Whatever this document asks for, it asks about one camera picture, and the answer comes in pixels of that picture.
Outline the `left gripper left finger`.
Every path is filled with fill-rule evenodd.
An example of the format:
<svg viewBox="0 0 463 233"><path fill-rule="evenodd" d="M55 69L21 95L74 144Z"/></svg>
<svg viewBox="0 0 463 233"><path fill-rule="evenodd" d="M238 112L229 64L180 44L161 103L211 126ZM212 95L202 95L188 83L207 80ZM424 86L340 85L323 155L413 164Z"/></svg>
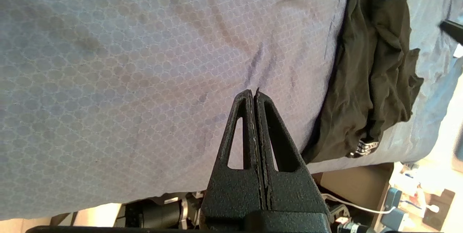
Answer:
<svg viewBox="0 0 463 233"><path fill-rule="evenodd" d="M242 231L245 217L263 210L262 172L251 90L233 101L201 206L200 229ZM242 120L243 168L228 166L238 120Z"/></svg>

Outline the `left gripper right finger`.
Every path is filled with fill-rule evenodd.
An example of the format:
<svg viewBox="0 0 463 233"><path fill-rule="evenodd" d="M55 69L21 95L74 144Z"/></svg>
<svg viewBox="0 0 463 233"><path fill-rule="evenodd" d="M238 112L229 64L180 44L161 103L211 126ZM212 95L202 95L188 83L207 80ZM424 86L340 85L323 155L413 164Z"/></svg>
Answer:
<svg viewBox="0 0 463 233"><path fill-rule="evenodd" d="M329 212L269 96L254 96L261 168L261 210L256 232L328 232Z"/></svg>

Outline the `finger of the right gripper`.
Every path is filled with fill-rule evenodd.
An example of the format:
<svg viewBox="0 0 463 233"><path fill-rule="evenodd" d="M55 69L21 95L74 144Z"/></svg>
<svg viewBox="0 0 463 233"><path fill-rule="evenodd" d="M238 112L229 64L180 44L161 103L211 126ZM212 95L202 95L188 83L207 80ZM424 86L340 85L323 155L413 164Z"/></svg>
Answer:
<svg viewBox="0 0 463 233"><path fill-rule="evenodd" d="M451 20L443 20L440 23L440 30L450 36L458 44L463 45L463 26Z"/></svg>

